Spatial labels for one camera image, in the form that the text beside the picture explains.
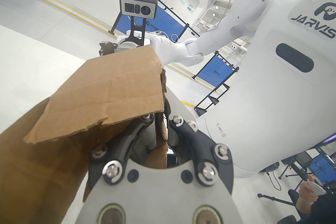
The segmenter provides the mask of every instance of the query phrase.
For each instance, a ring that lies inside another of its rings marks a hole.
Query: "camera lens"
[[[142,13],[143,15],[149,15],[149,13],[150,13],[150,8],[149,8],[148,6],[143,6],[143,7],[141,8],[141,13]]]
[[[138,4],[135,5],[134,12],[140,14],[140,6]]]
[[[132,3],[125,3],[125,12],[134,13],[134,4],[132,4]]]

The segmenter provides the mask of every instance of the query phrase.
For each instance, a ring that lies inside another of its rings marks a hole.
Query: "blue sign board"
[[[143,19],[135,17],[134,22],[137,25],[142,25]],[[131,21],[127,16],[121,16],[116,29],[122,33],[126,33],[126,31],[131,29]],[[180,35],[180,33],[183,31],[183,26],[181,26],[180,23],[178,23],[173,17],[165,12],[164,9],[157,7],[155,18],[152,20],[146,20],[146,31],[154,32],[156,30],[165,32],[169,36],[169,39],[171,39],[173,34],[177,34],[177,36]],[[173,36],[173,41],[177,41],[177,37],[175,35]]]
[[[197,74],[199,78],[205,80],[213,86],[218,86],[231,73],[233,69],[222,61],[218,56],[214,56],[209,63]]]

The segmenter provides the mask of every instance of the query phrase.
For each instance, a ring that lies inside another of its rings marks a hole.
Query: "camera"
[[[120,0],[123,15],[154,19],[158,0]]]

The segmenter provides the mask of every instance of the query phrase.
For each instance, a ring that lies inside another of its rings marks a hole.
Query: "yellow floor line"
[[[185,76],[185,77],[187,77],[187,78],[189,78],[189,79],[194,80],[194,79],[192,78],[191,75],[187,75],[187,74],[183,73],[182,71],[176,69],[175,67],[173,67],[173,66],[171,66],[171,65],[169,65],[169,64],[166,65],[166,66],[169,67],[169,68],[171,68],[171,69],[173,69],[173,70],[176,71],[176,72],[179,72],[179,73],[182,74],[183,76]],[[206,88],[212,90],[212,88],[210,88],[209,86],[207,86],[207,85],[205,85],[205,84],[199,82],[198,80],[194,80],[194,81],[197,82],[198,84],[200,84],[200,85],[202,85],[202,86],[205,86]]]
[[[94,21],[94,22],[96,22],[97,24],[99,24],[99,25],[101,25],[101,26],[103,26],[103,27],[109,29],[109,27],[107,27],[107,26],[101,24],[100,22],[96,21],[95,19],[90,18],[89,16],[85,15],[84,13],[82,13],[82,12],[80,12],[80,11],[78,11],[78,10],[76,10],[76,9],[74,9],[74,8],[72,8],[72,7],[70,7],[70,6],[68,6],[67,4],[65,4],[65,3],[63,3],[63,2],[60,2],[60,1],[58,1],[58,0],[54,0],[54,1],[56,1],[56,2],[58,2],[58,3],[60,3],[60,4],[64,5],[64,6],[66,6],[66,7],[68,7],[68,8],[70,8],[70,9],[73,10],[73,11],[76,11],[78,14],[81,14],[81,15],[85,16],[86,18],[90,19],[91,21]],[[53,4],[52,2],[48,2],[48,3],[50,3],[50,4],[52,4],[52,5],[54,5],[54,6],[58,7],[58,8],[60,8],[58,5]]]
[[[184,104],[184,105],[187,106],[187,107],[194,107],[194,105],[189,104],[189,103],[184,102],[184,101],[181,101],[181,103]]]

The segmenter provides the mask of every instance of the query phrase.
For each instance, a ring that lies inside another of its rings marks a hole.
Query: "chair leg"
[[[285,201],[285,200],[281,200],[281,199],[278,199],[278,198],[275,198],[275,197],[271,197],[271,196],[268,196],[268,195],[263,195],[261,193],[258,194],[258,197],[259,198],[266,198],[266,199],[270,199],[272,201],[276,201],[276,202],[280,202],[280,203],[283,203],[283,204],[287,204],[287,205],[291,205],[291,206],[295,206],[292,202],[288,202],[288,201]]]
[[[301,179],[301,181],[299,182],[299,184],[296,186],[296,188],[294,189],[295,191],[298,189],[298,187],[300,186],[300,184],[303,182],[303,179]]]
[[[298,174],[285,175],[285,177],[293,177],[293,176],[299,176],[299,175]]]
[[[278,177],[279,178],[279,180],[281,180],[282,179],[282,176],[284,175],[284,173],[286,172],[286,170],[288,169],[288,167],[290,166],[290,164],[292,163],[292,161],[293,161],[293,159],[291,159],[291,161],[289,162],[289,164],[287,164],[287,166],[286,166],[286,168],[285,168],[285,170],[281,173],[281,175]]]

